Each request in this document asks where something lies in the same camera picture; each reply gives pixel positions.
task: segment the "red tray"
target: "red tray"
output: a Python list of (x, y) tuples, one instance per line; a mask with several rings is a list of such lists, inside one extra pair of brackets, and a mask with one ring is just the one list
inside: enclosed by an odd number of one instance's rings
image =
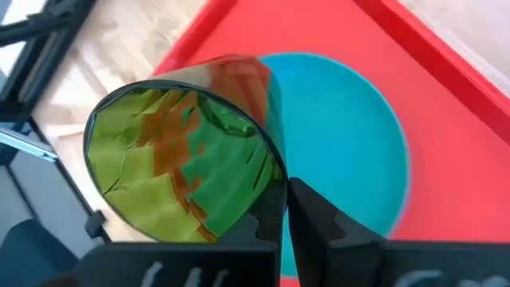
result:
[(349, 65), (395, 110), (412, 183), (392, 238), (510, 241), (510, 103), (395, 0), (214, 0), (155, 73), (282, 51)]

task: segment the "red surface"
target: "red surface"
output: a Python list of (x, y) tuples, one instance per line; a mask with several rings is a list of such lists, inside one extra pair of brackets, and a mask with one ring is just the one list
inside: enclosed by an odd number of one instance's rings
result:
[(175, 65), (171, 53), (156, 72), (226, 53), (305, 51), (341, 61), (388, 99), (409, 142), (409, 202), (392, 238), (510, 241), (506, 99), (444, 43), (427, 38), (430, 31), (415, 19), (394, 18), (402, 13), (398, 3), (388, 2), (385, 11), (356, 1), (360, 6), (352, 0), (238, 0), (222, 20), (199, 18), (199, 29), (210, 36), (182, 44), (189, 61)]

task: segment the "wooden floor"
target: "wooden floor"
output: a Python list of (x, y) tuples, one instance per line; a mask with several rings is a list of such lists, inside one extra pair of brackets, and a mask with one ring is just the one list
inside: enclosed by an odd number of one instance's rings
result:
[[(505, 0), (401, 0), (510, 95), (510, 4)], [(100, 197), (82, 154), (88, 114), (112, 90), (146, 79), (205, 0), (99, 0), (33, 117), (82, 194), (108, 219), (112, 240), (148, 240)]]

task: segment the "light wood surface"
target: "light wood surface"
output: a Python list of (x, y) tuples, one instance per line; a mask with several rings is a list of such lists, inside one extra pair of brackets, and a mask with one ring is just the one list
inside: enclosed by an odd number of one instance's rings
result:
[[(204, 1), (99, 0), (33, 115), (88, 204), (104, 212), (113, 241), (149, 239), (116, 216), (93, 186), (82, 154), (85, 122), (109, 92), (151, 75)], [(508, 2), (401, 1), (510, 95)]]

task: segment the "blue circle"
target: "blue circle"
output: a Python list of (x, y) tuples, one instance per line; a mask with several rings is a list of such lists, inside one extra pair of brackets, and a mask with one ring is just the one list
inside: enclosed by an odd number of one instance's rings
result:
[[(329, 58), (282, 53), (261, 58), (280, 86), (285, 163), (353, 219), (387, 235), (410, 181), (405, 136), (383, 95)], [(287, 215), (281, 273), (297, 276)]]

